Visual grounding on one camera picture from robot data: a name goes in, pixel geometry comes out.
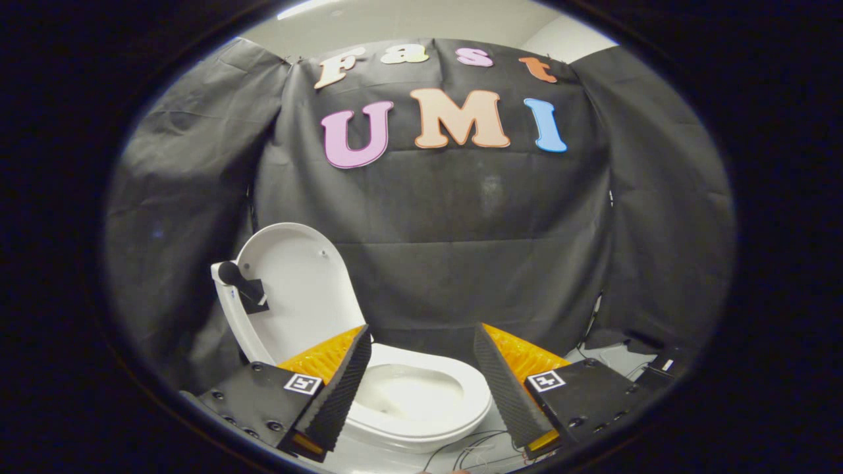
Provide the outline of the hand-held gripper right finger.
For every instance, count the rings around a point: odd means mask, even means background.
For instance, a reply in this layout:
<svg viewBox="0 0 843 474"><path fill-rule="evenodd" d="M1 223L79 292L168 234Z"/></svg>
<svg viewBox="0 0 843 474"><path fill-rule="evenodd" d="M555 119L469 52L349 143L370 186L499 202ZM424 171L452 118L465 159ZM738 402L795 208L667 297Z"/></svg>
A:
<svg viewBox="0 0 843 474"><path fill-rule="evenodd" d="M599 443L655 396L596 358L572 363L485 323L476 326L474 355L512 443L530 460Z"/></svg>

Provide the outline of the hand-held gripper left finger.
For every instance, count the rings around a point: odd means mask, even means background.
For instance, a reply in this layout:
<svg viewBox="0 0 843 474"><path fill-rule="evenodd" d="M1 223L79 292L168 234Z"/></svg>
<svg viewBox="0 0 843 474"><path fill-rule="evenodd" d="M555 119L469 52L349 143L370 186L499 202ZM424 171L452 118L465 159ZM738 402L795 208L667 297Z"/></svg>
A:
<svg viewBox="0 0 843 474"><path fill-rule="evenodd" d="M181 396L251 443L322 462L335 449L370 357L363 324L285 363L251 362L200 395Z"/></svg>

